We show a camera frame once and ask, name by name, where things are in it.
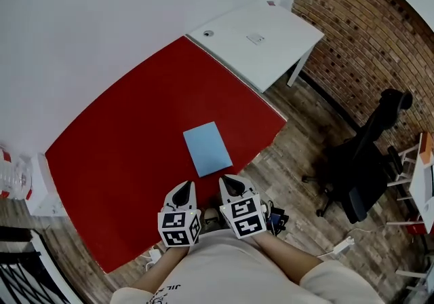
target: power outlet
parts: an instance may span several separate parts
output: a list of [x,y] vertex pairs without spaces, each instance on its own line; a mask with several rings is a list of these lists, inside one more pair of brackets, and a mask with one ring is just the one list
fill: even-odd
[[341,241],[333,248],[333,253],[334,254],[341,253],[343,250],[345,250],[345,248],[352,246],[354,244],[355,244],[355,240],[351,236],[349,236],[347,239]]
[[255,45],[260,45],[265,41],[265,38],[257,33],[247,35],[247,38]]
[[152,262],[155,264],[161,258],[160,250],[149,250],[149,256],[152,259]]

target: plastic bottle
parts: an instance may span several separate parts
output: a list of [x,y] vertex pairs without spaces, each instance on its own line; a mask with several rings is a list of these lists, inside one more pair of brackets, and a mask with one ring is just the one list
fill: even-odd
[[0,147],[0,197],[23,200],[32,187],[31,167],[19,156]]

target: person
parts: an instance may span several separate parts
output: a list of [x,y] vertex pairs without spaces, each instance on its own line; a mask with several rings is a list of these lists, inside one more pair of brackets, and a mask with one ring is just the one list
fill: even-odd
[[201,235],[194,246],[169,248],[135,284],[113,294],[111,304],[118,303],[383,301],[338,261],[323,262],[268,231],[239,240],[230,229],[221,229]]

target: black office chair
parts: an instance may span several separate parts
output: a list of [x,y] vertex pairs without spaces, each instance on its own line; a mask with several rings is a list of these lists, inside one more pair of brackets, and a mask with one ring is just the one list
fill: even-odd
[[[351,223],[367,217],[369,209],[386,191],[388,181],[403,170],[396,149],[389,147],[389,154],[382,155],[374,141],[395,125],[399,111],[409,109],[412,101],[410,92],[385,90],[379,106],[356,136],[325,151],[328,157],[326,177],[302,177],[305,183],[317,181],[328,196],[327,204],[317,210],[317,216],[323,216],[332,202],[340,202]],[[333,187],[331,191],[326,188],[327,183]]]

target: red tabletop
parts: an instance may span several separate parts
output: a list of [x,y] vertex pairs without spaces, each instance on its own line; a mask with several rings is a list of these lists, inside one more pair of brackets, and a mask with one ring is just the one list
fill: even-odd
[[[182,133],[211,121],[233,167],[199,178]],[[160,240],[157,213],[167,192],[194,180],[200,206],[218,192],[218,177],[242,170],[284,124],[249,87],[182,37],[99,96],[46,156],[74,226],[110,272]]]

